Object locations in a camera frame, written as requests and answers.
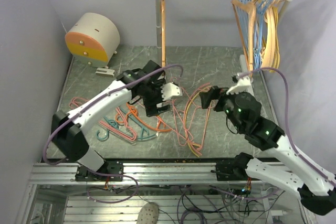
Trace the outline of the brown wooden hanger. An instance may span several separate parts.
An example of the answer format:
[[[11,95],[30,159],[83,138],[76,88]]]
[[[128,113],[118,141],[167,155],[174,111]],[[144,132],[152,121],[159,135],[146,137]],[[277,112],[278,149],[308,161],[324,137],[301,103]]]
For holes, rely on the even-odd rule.
[[[165,0],[161,0],[161,49],[162,49],[162,56],[161,56],[161,63],[162,67],[166,66],[166,34],[165,34]]]

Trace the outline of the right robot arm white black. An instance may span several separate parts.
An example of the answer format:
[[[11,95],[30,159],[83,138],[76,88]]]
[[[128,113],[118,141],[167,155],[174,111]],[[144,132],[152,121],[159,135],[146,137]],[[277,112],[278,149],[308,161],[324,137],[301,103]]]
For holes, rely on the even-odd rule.
[[[324,216],[335,209],[335,174],[313,162],[290,143],[284,130],[261,116],[261,104],[248,92],[228,94],[225,88],[213,86],[200,93],[202,108],[213,100],[216,112],[228,120],[249,144],[282,162],[289,171],[267,165],[259,159],[240,153],[231,167],[236,179],[256,178],[272,184],[300,200],[314,214]]]

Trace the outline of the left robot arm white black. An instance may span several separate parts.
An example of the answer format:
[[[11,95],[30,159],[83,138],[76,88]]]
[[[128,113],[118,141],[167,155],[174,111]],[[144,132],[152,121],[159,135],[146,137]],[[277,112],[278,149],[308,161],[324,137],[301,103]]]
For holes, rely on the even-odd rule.
[[[180,95],[180,87],[167,83],[161,76],[164,70],[150,60],[143,68],[119,74],[102,92],[85,104],[65,113],[57,111],[52,117],[51,141],[71,162],[88,170],[94,180],[110,175],[108,162],[87,142],[86,134],[107,112],[138,97],[143,101],[148,117],[167,111],[160,103]]]

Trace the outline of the hung yellow hangers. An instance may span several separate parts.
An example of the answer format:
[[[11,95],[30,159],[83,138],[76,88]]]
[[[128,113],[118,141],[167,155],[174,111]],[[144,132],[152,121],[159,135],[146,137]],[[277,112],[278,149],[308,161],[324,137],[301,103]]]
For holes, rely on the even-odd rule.
[[[267,24],[267,36],[262,52],[262,67],[271,67],[278,69],[280,66],[280,50],[278,41],[278,8],[270,7],[264,15],[264,22]]]

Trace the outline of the hung beige hangers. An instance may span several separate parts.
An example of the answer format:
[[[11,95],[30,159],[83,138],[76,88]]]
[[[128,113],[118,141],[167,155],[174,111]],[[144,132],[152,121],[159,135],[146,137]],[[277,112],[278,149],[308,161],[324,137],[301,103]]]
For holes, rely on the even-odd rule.
[[[262,39],[263,51],[261,53],[262,67],[279,68],[280,50],[278,41],[278,5],[282,0],[271,0],[270,6],[264,14],[264,22],[267,25],[266,39]]]

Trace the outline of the hung blue hangers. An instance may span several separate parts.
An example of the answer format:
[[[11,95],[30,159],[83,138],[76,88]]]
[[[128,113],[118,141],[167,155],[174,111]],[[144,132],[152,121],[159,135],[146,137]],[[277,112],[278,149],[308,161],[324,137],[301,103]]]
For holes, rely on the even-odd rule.
[[[263,38],[263,17],[266,9],[270,6],[271,0],[239,0],[246,4],[248,2],[254,3],[256,6],[256,21],[254,24],[253,33],[253,52],[254,52],[254,69],[260,68],[262,59],[262,38]],[[245,42],[247,42],[247,14],[241,10],[238,10],[238,16],[243,21],[243,35]]]

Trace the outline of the pink plastic curved hanger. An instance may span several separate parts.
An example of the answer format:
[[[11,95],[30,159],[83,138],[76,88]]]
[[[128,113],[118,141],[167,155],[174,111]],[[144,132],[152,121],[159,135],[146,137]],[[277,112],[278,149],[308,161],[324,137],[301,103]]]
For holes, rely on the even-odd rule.
[[[190,152],[197,158],[202,157],[202,150],[205,144],[206,132],[209,123],[210,109],[206,109],[204,114],[204,124],[202,130],[202,137],[200,141],[196,141],[192,134],[192,127],[194,119],[196,118],[197,112],[201,109],[201,105],[197,102],[200,99],[201,92],[208,91],[211,84],[205,83],[198,88],[196,88],[191,94],[185,93],[187,95],[187,102],[183,110],[182,126],[184,130],[185,145],[189,148]]]

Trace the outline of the orange plastic hanger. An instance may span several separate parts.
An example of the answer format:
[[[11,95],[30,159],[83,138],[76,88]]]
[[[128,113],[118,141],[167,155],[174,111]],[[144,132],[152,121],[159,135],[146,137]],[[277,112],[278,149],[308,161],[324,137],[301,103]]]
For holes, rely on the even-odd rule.
[[[140,102],[133,105],[126,103],[119,107],[119,112],[115,116],[115,119],[123,125],[120,113],[127,122],[131,121],[134,124],[138,124],[139,127],[143,126],[147,128],[149,131],[157,133],[172,132],[172,128],[160,116],[147,117],[144,105]]]

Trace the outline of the teal plastic hanger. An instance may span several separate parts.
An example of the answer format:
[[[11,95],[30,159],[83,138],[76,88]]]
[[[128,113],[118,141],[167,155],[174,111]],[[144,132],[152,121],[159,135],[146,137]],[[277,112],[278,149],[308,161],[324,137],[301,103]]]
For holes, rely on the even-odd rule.
[[[138,133],[134,128],[132,128],[128,124],[128,122],[125,119],[122,119],[122,122],[124,123],[123,125],[121,123],[117,122],[118,125],[119,125],[119,129],[122,132],[126,132],[127,134],[130,134],[130,132],[133,131],[134,133],[137,134],[137,141],[145,142],[145,141],[149,141],[149,140],[156,137],[155,133],[151,134],[150,131],[143,126],[140,127],[140,133]]]

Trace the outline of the round beige drawer box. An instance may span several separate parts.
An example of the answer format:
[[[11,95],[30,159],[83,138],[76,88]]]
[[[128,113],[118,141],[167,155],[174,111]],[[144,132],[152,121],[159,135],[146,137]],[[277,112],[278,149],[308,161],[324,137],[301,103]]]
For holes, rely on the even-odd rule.
[[[108,65],[120,44],[116,25],[97,13],[85,13],[65,35],[71,54],[84,64],[96,68]]]

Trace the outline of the white perforated shoe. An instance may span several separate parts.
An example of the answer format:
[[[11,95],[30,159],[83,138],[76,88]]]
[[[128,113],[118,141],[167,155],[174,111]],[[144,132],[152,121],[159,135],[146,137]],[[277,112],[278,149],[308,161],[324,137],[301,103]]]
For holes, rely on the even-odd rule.
[[[159,207],[154,202],[145,204],[137,218],[137,224],[157,224],[159,218]]]

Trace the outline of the aluminium mounting rail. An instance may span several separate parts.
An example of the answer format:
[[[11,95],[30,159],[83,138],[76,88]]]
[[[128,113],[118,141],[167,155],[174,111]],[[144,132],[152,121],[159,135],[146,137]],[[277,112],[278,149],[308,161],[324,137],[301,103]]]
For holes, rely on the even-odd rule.
[[[134,178],[139,185],[185,185],[185,184],[221,184],[211,170],[215,170],[217,163],[222,163],[225,168],[232,163],[232,158],[217,159],[211,162],[200,159],[178,161],[171,159],[168,162],[145,162],[136,163],[128,160],[123,163],[123,173],[126,176],[122,181],[110,181],[110,185],[134,185]],[[105,181],[77,181],[75,175],[79,165],[77,163],[60,163],[50,166],[45,163],[36,163],[28,179],[31,185],[60,185],[79,186],[94,185],[102,186]]]

